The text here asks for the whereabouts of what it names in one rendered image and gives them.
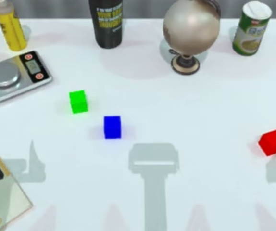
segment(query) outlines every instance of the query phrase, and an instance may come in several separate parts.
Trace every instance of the round metal weighing plate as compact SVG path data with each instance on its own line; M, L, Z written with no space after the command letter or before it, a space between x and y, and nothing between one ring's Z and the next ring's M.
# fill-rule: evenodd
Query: round metal weighing plate
M0 88L11 86L19 81L19 69L9 62L0 63Z

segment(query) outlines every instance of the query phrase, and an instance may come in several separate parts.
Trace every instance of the yellow bottle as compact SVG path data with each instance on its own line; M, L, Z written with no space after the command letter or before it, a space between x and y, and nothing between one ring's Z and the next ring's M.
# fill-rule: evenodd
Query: yellow bottle
M12 51L21 51L27 46L24 32L16 16L13 3L0 0L0 26Z

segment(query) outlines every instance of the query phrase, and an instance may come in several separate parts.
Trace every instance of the cube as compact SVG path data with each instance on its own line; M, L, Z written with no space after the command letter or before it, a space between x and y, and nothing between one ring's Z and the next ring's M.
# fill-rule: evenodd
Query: cube
M88 111L87 97L84 90L70 92L69 96L73 114Z
M263 134L259 140L259 146L266 156L276 154L276 130Z
M121 138L121 118L120 116L104 117L104 134L106 139Z

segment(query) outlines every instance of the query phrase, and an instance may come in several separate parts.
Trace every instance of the red cube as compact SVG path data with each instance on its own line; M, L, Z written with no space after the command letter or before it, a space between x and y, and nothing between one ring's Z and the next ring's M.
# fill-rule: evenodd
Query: red cube
M263 134L259 146L267 156L276 154L276 130Z

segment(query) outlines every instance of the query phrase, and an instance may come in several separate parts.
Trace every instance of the white lid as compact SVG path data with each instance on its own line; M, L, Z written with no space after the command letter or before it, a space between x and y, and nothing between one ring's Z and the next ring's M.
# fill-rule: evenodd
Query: white lid
M7 0L0 0L0 6L7 6L8 1Z
M272 9L263 2L250 1L243 6L243 12L252 19L264 20L272 16Z

